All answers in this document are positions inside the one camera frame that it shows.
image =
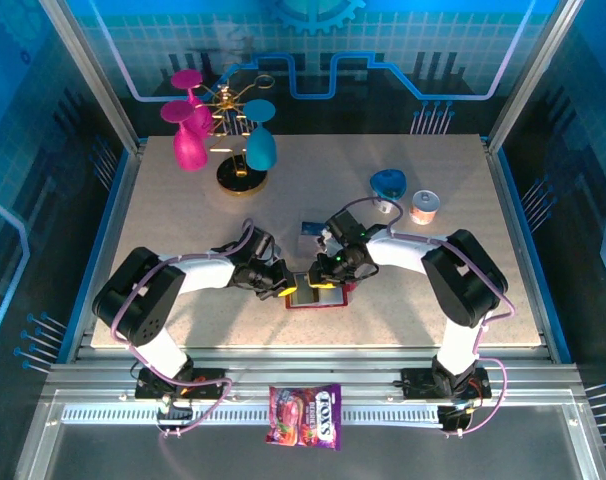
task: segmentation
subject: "metal frame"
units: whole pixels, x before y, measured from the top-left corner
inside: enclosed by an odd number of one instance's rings
[[[524,69],[527,73],[521,76],[512,90],[490,132],[489,150],[491,153],[496,154],[503,145],[521,111],[534,92],[536,85],[550,65],[552,57],[572,26],[572,22],[584,1],[565,0],[562,6],[557,7],[552,21],[548,24],[545,33],[542,35],[544,40],[540,44],[536,56],[533,57],[529,65]]]
[[[523,276],[528,300],[530,301],[537,326],[544,337],[544,344],[549,349],[553,362],[570,363],[570,352],[563,338],[563,333],[560,331],[560,323],[547,288],[545,277],[542,275],[542,272],[537,274],[537,270],[539,269],[535,268],[535,262],[538,264],[538,259],[533,258],[536,255],[536,251],[533,249],[534,244],[531,237],[529,239],[526,238],[526,235],[530,235],[529,231],[527,231],[527,222],[519,220],[519,217],[524,218],[524,215],[522,212],[519,215],[517,211],[520,208],[520,204],[518,197],[515,198],[513,194],[513,180],[509,171],[505,171],[499,155],[491,153],[486,148],[486,158],[494,180],[499,203],[503,210],[508,233],[513,242],[516,261]]]
[[[134,191],[134,182],[141,165],[144,148],[143,144],[138,153],[126,154],[126,158],[121,160],[101,219],[99,232],[94,241],[90,260],[83,275],[68,330],[61,345],[59,363],[69,363],[75,360],[85,329],[96,321],[96,317],[92,315],[92,299],[110,276],[112,261]]]
[[[252,415],[252,412],[267,411],[268,384],[336,382],[343,385],[347,423],[429,427],[431,407],[440,402],[427,404],[403,400],[402,392],[392,386],[392,381],[399,378],[400,368],[426,368],[430,366],[429,360],[416,360],[411,352],[396,352],[394,359],[370,353],[375,352],[351,350],[335,352],[333,356],[320,356],[318,353],[312,356],[310,351],[298,350],[284,357],[271,351],[246,351],[231,355],[236,359],[235,366],[235,362],[230,361],[230,352],[203,349],[198,364],[227,368],[228,376],[235,381],[229,399],[209,424],[239,426],[266,423],[265,413]],[[154,424],[150,413],[154,404],[133,399],[130,366],[131,362],[122,360],[54,366],[43,389],[16,478],[46,478],[63,424]],[[596,431],[576,367],[516,360],[506,361],[506,367],[510,387],[505,408],[561,408],[584,478],[606,478],[605,447]],[[486,368],[494,398],[497,398],[502,385],[501,372],[493,365]],[[194,405],[195,410],[202,411],[210,403],[198,402]],[[416,416],[420,412],[427,413],[417,425]]]
[[[50,18],[74,63],[81,71],[90,90],[103,109],[125,149],[134,154],[138,149],[138,137],[125,110],[112,89],[107,76],[92,53],[85,36],[65,1],[39,0]]]

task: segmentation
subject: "fox's candy bag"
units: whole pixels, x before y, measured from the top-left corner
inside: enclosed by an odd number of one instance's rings
[[[341,386],[270,387],[267,443],[341,449]]]

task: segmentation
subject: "purple cable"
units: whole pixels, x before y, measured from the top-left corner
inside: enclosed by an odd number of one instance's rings
[[[132,355],[134,355],[134,357],[141,362],[143,365],[146,364],[146,360],[145,358],[143,358],[143,355],[141,355],[136,348],[130,346],[129,347],[130,352],[132,353]],[[230,378],[227,377],[223,377],[223,378],[216,378],[214,380],[205,380],[203,382],[182,382],[180,380],[174,380],[173,378],[170,378],[166,375],[163,375],[161,372],[159,372],[156,368],[154,368],[152,365],[148,365],[148,368],[152,371],[152,373],[154,373],[154,375],[156,375],[157,377],[165,380],[166,382],[179,386],[179,387],[205,387],[207,385],[218,385],[220,383],[224,383],[226,385],[225,389],[223,390],[223,393],[221,394],[221,396],[218,398],[218,400],[216,402],[214,402],[212,404],[212,406],[210,408],[208,408],[205,413],[203,413],[203,415],[201,415],[201,418],[199,418],[197,421],[190,423],[187,427],[180,427],[180,428],[176,428],[175,430],[168,430],[167,433],[169,435],[175,435],[175,436],[180,436],[184,433],[189,432],[190,430],[194,430],[196,427],[198,427],[201,423],[203,423],[203,421],[205,421],[205,419],[207,417],[210,416],[210,414],[216,410],[218,408],[218,406],[223,402],[223,399],[225,397],[228,396],[228,394],[230,393],[230,390],[232,390],[232,385],[233,382]]]
[[[215,253],[215,254],[207,254],[207,253],[190,253],[187,255],[179,255],[176,257],[172,257],[172,258],[168,258],[167,260],[162,261],[161,263],[155,265],[154,267],[152,267],[150,269],[149,272],[147,272],[143,278],[141,279],[141,281],[139,281],[136,285],[136,287],[134,287],[132,289],[132,291],[130,292],[130,294],[127,296],[127,298],[125,299],[125,302],[123,302],[123,305],[121,305],[121,308],[119,309],[118,312],[116,312],[116,315],[114,315],[114,320],[112,321],[112,325],[110,326],[110,335],[112,336],[112,338],[118,342],[118,343],[122,343],[122,344],[128,344],[129,342],[124,339],[124,338],[119,338],[119,334],[117,333],[118,327],[119,327],[119,323],[121,323],[121,320],[123,319],[123,315],[125,315],[125,312],[127,311],[127,309],[129,308],[129,306],[132,304],[132,302],[134,301],[134,298],[136,298],[136,295],[138,295],[138,293],[141,291],[141,289],[147,285],[147,282],[150,281],[150,279],[159,271],[161,270],[163,267],[166,267],[168,265],[172,265],[174,263],[178,263],[180,261],[183,260],[196,260],[196,259],[204,259],[204,258],[224,258],[227,257],[229,255],[232,255],[233,253],[238,252],[241,248],[243,248],[245,246],[245,244],[250,240],[250,237],[252,236],[252,233],[254,233],[254,222],[252,221],[251,218],[246,218],[243,221],[243,231],[248,231],[248,233],[245,235],[245,238],[243,238],[243,240],[241,240],[239,242],[239,244],[234,247],[231,250],[227,250],[225,252],[222,253]]]
[[[478,349],[479,349],[479,345],[481,344],[481,338],[483,337],[483,334],[485,333],[487,325],[489,323],[495,322],[497,320],[505,320],[507,318],[511,318],[511,317],[515,316],[516,307],[514,306],[514,304],[503,294],[503,292],[501,292],[498,289],[498,287],[496,285],[494,285],[494,283],[487,277],[487,275],[485,275],[481,271],[481,269],[479,267],[477,267],[476,264],[474,262],[472,262],[472,260],[467,255],[465,255],[461,250],[456,248],[454,245],[452,245],[444,240],[440,240],[438,238],[423,237],[421,235],[413,235],[411,233],[394,233],[392,231],[392,225],[394,225],[396,222],[398,222],[403,217],[403,207],[401,207],[401,205],[399,205],[394,200],[382,199],[382,198],[376,197],[376,196],[363,197],[363,198],[359,198],[357,200],[353,200],[352,202],[345,205],[339,211],[342,212],[342,211],[347,210],[352,205],[355,205],[355,204],[361,203],[361,202],[372,201],[372,200],[387,201],[387,202],[391,203],[392,205],[394,205],[399,212],[398,215],[396,217],[394,217],[394,219],[392,219],[392,221],[390,223],[387,224],[387,233],[390,237],[400,238],[402,240],[410,240],[410,241],[414,241],[414,242],[427,243],[429,245],[439,245],[439,246],[447,248],[454,255],[459,257],[463,261],[463,263],[465,263],[468,266],[468,268],[481,279],[481,281],[490,289],[490,291],[499,298],[500,301],[505,302],[505,304],[507,305],[507,308],[510,310],[509,312],[502,313],[500,315],[497,315],[496,317],[492,317],[491,319],[485,318],[483,320],[483,322],[481,323],[481,328],[479,328],[479,333],[476,336],[476,340],[474,341],[474,347],[472,348],[472,353],[474,353],[474,355],[478,355]],[[507,382],[507,370],[505,369],[505,365],[503,365],[503,363],[498,358],[479,357],[479,360],[488,360],[488,361],[496,363],[499,366],[499,368],[503,372],[503,388],[501,390],[501,394],[499,395],[499,399],[496,402],[496,405],[494,406],[494,408],[492,409],[490,414],[487,416],[487,418],[485,420],[483,420],[481,423],[479,423],[477,426],[468,428],[467,430],[463,430],[462,434],[464,434],[464,435],[477,431],[478,429],[483,427],[487,422],[489,422],[492,419],[492,417],[494,417],[494,415],[498,411],[499,407],[503,403],[503,399],[505,398],[505,394],[506,394],[506,390],[507,390],[508,382]]]
[[[215,254],[191,253],[191,254],[188,254],[188,255],[179,255],[177,257],[172,257],[172,258],[169,258],[167,260],[164,260],[161,263],[159,263],[159,264],[155,265],[154,267],[152,267],[150,269],[150,271],[147,272],[143,276],[143,278],[137,283],[136,287],[134,287],[132,289],[132,292],[130,292],[130,294],[127,296],[127,298],[125,299],[125,302],[123,302],[123,305],[121,305],[121,308],[116,313],[116,315],[114,316],[114,320],[112,321],[112,325],[110,327],[110,334],[111,334],[112,338],[116,342],[118,342],[118,343],[122,343],[122,344],[128,345],[130,352],[132,352],[132,354],[134,355],[134,357],[136,357],[136,359],[139,362],[141,362],[143,365],[146,365],[152,371],[152,373],[154,373],[159,378],[162,378],[163,380],[165,380],[169,384],[176,385],[176,386],[179,386],[179,387],[204,387],[204,386],[207,386],[207,385],[215,385],[215,384],[220,384],[220,383],[224,383],[224,384],[227,385],[225,387],[225,390],[223,390],[223,394],[221,395],[221,397],[216,402],[214,402],[214,404],[209,409],[207,409],[203,415],[201,415],[201,418],[199,418],[194,423],[191,423],[187,427],[182,427],[180,429],[177,428],[176,430],[173,430],[173,431],[170,430],[170,431],[168,431],[168,433],[171,434],[171,435],[178,436],[178,435],[180,435],[182,433],[189,432],[190,430],[198,427],[221,404],[221,402],[223,401],[223,399],[230,393],[230,390],[232,389],[233,382],[232,382],[231,379],[229,379],[227,377],[217,378],[215,380],[206,380],[204,382],[182,382],[182,381],[174,380],[173,378],[170,378],[170,377],[167,377],[167,376],[163,375],[161,372],[159,372],[152,365],[148,365],[147,364],[147,360],[145,360],[145,358],[143,358],[143,356],[136,350],[136,348],[133,347],[126,339],[119,337],[119,333],[117,332],[119,323],[123,319],[123,315],[125,315],[125,312],[127,311],[128,307],[132,304],[132,302],[134,301],[134,298],[136,297],[136,295],[138,294],[138,292],[145,285],[147,285],[147,282],[149,282],[150,279],[160,269],[162,269],[163,267],[165,267],[167,265],[171,265],[173,263],[178,263],[178,262],[180,262],[182,260],[195,260],[195,259],[204,259],[204,258],[224,258],[224,257],[227,257],[229,255],[232,255],[233,253],[236,253],[240,249],[242,249],[247,244],[247,242],[250,240],[250,238],[252,237],[252,234],[254,233],[254,222],[252,221],[252,219],[246,218],[243,221],[243,227],[242,227],[242,229],[243,229],[244,232],[247,231],[247,233],[245,234],[245,237],[238,243],[237,246],[235,246],[234,248],[232,248],[230,250],[226,250],[225,252],[215,253]]]

